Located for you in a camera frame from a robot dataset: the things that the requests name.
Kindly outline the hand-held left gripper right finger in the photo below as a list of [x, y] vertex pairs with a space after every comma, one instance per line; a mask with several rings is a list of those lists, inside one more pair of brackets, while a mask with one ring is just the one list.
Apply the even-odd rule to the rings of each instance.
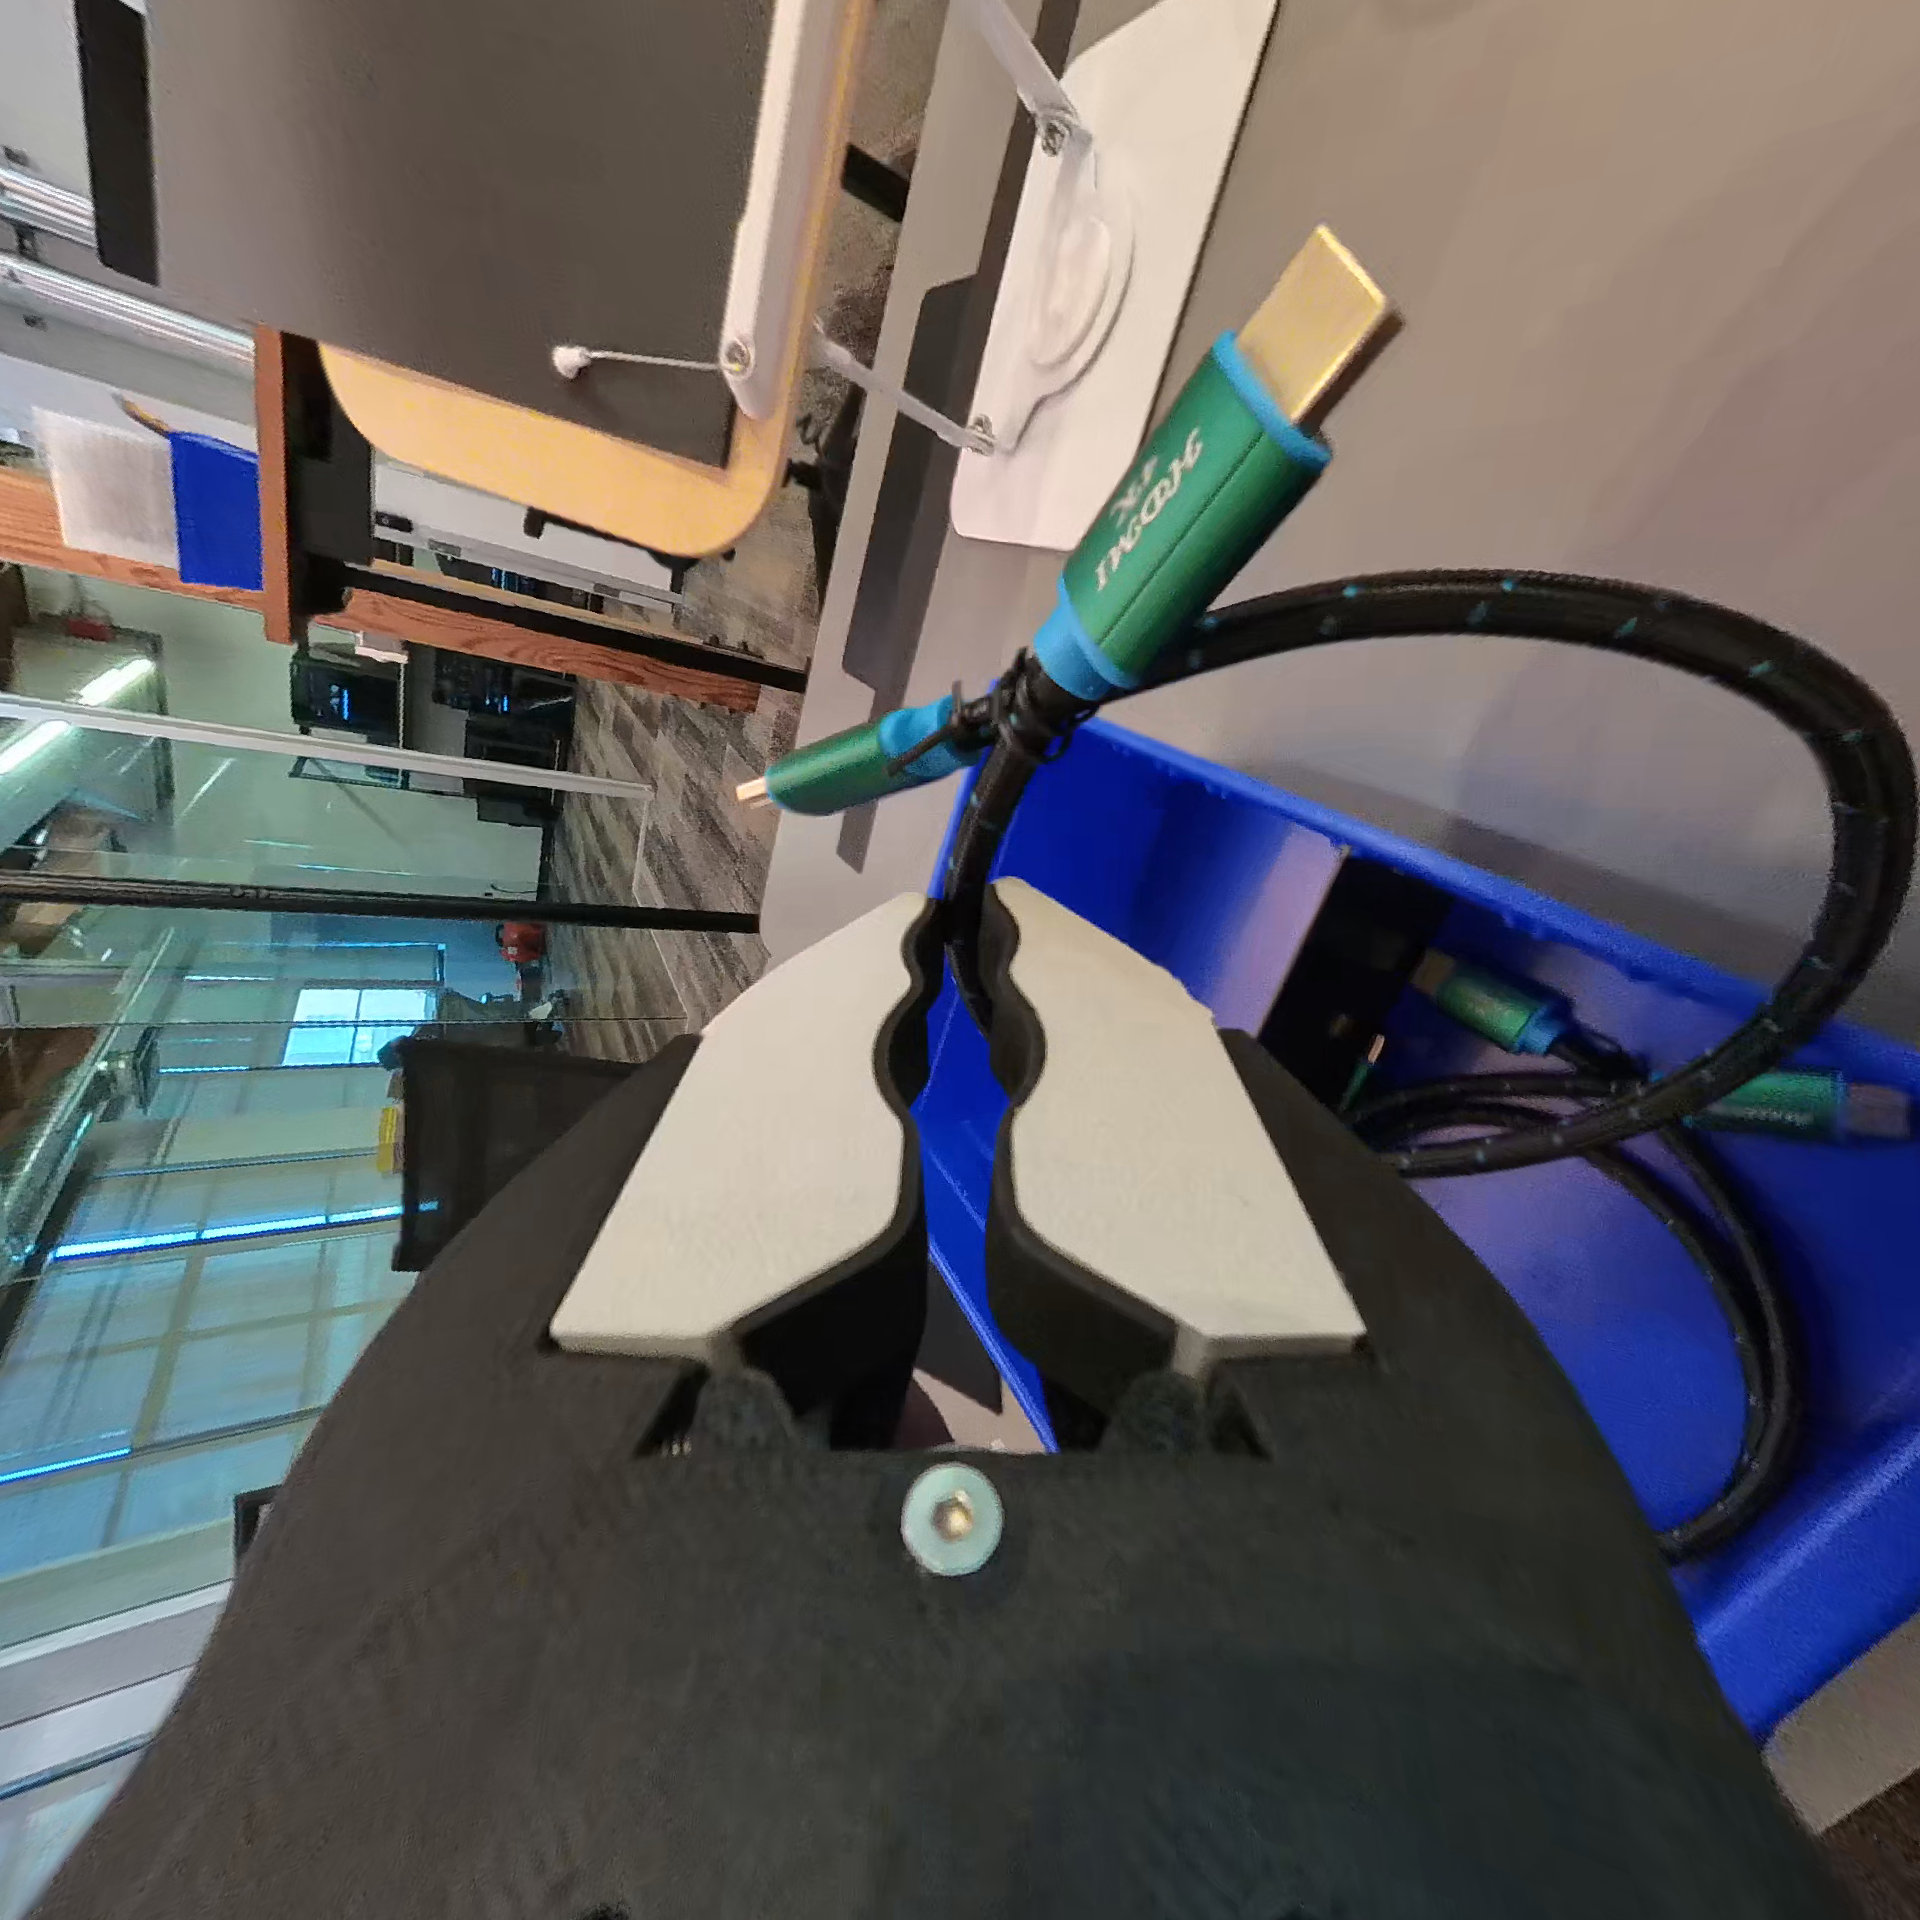
[[1360, 1309], [1209, 1008], [1027, 880], [990, 885], [976, 959], [1003, 1095], [990, 1309], [1040, 1378], [1354, 1352]]

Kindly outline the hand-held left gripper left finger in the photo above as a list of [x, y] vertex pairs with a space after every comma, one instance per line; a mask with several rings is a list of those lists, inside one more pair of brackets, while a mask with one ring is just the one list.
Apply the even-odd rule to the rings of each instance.
[[939, 906], [899, 894], [707, 1021], [551, 1319], [562, 1351], [710, 1368], [911, 1352], [911, 1107], [942, 958]]

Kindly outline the blue plastic bin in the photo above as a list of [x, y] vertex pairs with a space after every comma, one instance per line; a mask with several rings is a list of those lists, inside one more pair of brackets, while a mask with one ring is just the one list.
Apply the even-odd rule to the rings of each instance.
[[[1336, 853], [1431, 885], [1445, 954], [1570, 998], [1658, 1072], [1763, 997], [1518, 880], [1091, 725], [1027, 789], [997, 874], [1037, 885], [1253, 1028], [1328, 891]], [[1717, 1135], [1783, 1262], [1807, 1352], [1784, 1491], [1674, 1584], [1721, 1691], [1763, 1738], [1915, 1619], [1915, 1138]], [[1706, 1283], [1650, 1213], [1583, 1163], [1424, 1186], [1583, 1399], [1653, 1522], [1714, 1494], [1742, 1427], [1736, 1348]]]

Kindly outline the black mesh box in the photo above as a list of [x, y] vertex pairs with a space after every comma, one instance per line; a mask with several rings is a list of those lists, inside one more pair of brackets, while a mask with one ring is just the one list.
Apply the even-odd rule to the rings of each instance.
[[551, 1046], [414, 1036], [386, 1046], [400, 1176], [390, 1266], [422, 1272], [505, 1184], [559, 1141], [634, 1062]]

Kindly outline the black adapter box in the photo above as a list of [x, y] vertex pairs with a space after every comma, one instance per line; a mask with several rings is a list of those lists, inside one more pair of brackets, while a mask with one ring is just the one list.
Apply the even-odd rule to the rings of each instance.
[[1371, 1072], [1451, 902], [1422, 875], [1338, 850], [1257, 1028], [1259, 1046], [1328, 1111], [1341, 1112]]

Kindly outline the brown wooden shelf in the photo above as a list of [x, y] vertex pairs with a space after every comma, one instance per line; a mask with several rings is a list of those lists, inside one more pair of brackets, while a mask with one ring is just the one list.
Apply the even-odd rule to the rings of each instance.
[[731, 714], [754, 711], [762, 691], [801, 695], [807, 687], [809, 675], [797, 666], [761, 661], [672, 630], [622, 627], [600, 614], [439, 574], [374, 564], [370, 534], [349, 539], [343, 555], [330, 552], [329, 522], [346, 508], [371, 503], [370, 451], [355, 440], [333, 398], [315, 342], [254, 326], [254, 349], [263, 539], [258, 591], [185, 582], [167, 566], [65, 544], [53, 487], [27, 471], [3, 471], [2, 560], [258, 613], [267, 640], [280, 644], [304, 640], [318, 621], [343, 634], [389, 636], [449, 655], [617, 684]]

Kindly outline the white mounting plate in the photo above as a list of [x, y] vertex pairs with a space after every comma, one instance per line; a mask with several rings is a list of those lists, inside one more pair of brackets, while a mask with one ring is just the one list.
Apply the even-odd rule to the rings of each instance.
[[1053, 74], [1007, 4], [965, 21], [1035, 130], [951, 528], [1064, 552], [1144, 440], [1275, 2], [1160, 2]]

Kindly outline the dark board with wooden rim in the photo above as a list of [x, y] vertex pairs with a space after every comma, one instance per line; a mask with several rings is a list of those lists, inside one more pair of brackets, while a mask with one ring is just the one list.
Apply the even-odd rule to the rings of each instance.
[[778, 491], [855, 2], [75, 4], [107, 270], [390, 461], [659, 558]]

